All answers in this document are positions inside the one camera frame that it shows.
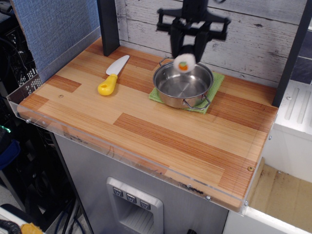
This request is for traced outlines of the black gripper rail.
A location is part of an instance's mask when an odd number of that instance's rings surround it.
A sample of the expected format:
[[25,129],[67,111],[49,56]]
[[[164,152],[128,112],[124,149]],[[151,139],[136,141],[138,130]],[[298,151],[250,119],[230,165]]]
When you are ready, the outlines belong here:
[[157,30],[170,35],[171,51],[176,58],[183,46],[184,36],[196,36],[194,55],[200,62],[206,44],[213,40],[225,40],[231,20],[208,11],[207,0],[184,0],[180,9],[158,9]]

